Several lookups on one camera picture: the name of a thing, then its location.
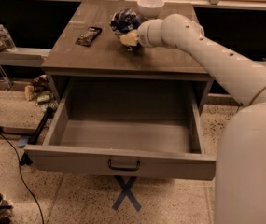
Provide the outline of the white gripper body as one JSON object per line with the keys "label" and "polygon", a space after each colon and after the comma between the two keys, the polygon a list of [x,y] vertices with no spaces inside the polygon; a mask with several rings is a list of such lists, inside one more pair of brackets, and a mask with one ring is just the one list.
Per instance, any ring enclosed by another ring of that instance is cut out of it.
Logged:
{"label": "white gripper body", "polygon": [[137,29],[139,43],[146,48],[161,47],[161,25],[160,19],[143,22]]}

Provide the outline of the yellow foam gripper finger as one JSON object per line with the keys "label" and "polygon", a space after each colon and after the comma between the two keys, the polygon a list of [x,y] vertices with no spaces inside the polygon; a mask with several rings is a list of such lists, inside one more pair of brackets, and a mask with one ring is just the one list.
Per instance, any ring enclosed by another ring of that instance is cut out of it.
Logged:
{"label": "yellow foam gripper finger", "polygon": [[127,34],[122,35],[119,38],[120,42],[127,47],[138,45],[138,34],[136,30],[132,30]]}

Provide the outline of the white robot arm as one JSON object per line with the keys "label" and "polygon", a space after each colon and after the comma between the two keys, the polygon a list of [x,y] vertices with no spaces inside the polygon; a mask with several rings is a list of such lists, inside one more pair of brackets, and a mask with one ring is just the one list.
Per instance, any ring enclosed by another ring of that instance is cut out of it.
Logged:
{"label": "white robot arm", "polygon": [[217,147],[215,224],[266,224],[266,67],[206,38],[183,15],[143,22],[124,45],[189,54],[242,107]]}

